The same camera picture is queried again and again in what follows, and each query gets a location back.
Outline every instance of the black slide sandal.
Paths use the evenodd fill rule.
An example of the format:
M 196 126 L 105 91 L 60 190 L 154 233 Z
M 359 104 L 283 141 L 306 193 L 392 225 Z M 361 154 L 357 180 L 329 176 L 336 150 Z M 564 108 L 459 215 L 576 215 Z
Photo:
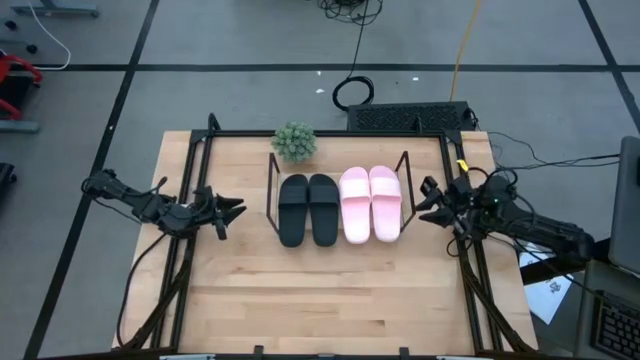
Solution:
M 280 187 L 278 199 L 278 232 L 286 247 L 297 247 L 304 240 L 307 221 L 309 181 L 304 175 L 286 178 Z
M 332 246 L 338 238 L 340 193 L 335 181 L 316 174 L 309 180 L 309 210 L 313 240 L 318 246 Z

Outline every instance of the small potted plant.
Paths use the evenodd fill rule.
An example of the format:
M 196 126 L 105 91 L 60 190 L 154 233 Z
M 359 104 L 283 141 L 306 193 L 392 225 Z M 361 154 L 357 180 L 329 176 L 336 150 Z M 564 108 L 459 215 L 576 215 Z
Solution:
M 317 149 L 311 126 L 297 122 L 288 122 L 276 130 L 271 145 L 284 161 L 296 164 L 310 158 Z

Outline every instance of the pink slipper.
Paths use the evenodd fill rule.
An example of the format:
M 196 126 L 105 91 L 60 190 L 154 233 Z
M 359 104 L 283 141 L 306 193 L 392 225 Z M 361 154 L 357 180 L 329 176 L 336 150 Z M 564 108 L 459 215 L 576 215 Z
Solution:
M 393 242 L 400 236 L 402 192 L 398 177 L 386 166 L 374 166 L 369 172 L 371 207 L 376 237 Z
M 340 178 L 340 212 L 344 235 L 352 244 L 362 244 L 369 239 L 369 175 L 361 167 L 351 168 Z

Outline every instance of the black keyboard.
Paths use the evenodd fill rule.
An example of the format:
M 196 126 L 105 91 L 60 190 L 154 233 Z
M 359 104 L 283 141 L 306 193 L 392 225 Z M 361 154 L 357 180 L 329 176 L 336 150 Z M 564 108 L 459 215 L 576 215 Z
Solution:
M 597 291 L 593 307 L 591 346 L 618 359 L 640 360 L 638 307 L 604 291 Z

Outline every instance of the wooden table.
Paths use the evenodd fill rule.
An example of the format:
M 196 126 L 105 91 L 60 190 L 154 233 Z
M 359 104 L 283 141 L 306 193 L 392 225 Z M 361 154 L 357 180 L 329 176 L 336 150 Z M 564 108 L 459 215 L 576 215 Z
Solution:
M 189 137 L 189 132 L 164 135 L 153 179 L 155 184 L 162 176 L 169 178 L 163 193 L 179 192 Z M 470 166 L 493 169 L 486 133 L 463 133 L 463 146 Z M 281 170 L 394 168 L 408 150 L 416 202 L 422 200 L 419 186 L 425 176 L 445 185 L 437 139 L 319 137 L 318 149 L 304 165 L 279 160 Z M 245 199 L 248 210 L 231 224 L 227 241 L 219 241 L 212 227 L 198 233 L 180 352 L 251 353 L 255 345 L 264 345 L 271 354 L 383 355 L 398 354 L 402 346 L 413 355 L 473 354 L 459 263 L 445 252 L 451 229 L 415 218 L 396 243 L 372 235 L 364 245 L 351 245 L 341 235 L 335 246 L 319 248 L 308 233 L 299 248 L 285 248 L 265 217 L 271 151 L 268 137 L 213 140 L 207 181 L 215 192 Z M 474 185 L 483 181 L 477 172 L 470 176 Z M 154 226 L 142 226 L 135 257 L 158 235 Z M 158 300 L 168 243 L 154 249 L 133 278 L 123 319 L 125 339 Z M 513 249 L 487 240 L 485 253 L 497 306 L 537 347 Z M 478 305 L 483 341 L 491 348 L 486 314 Z M 163 344 L 168 344 L 173 313 L 172 307 Z

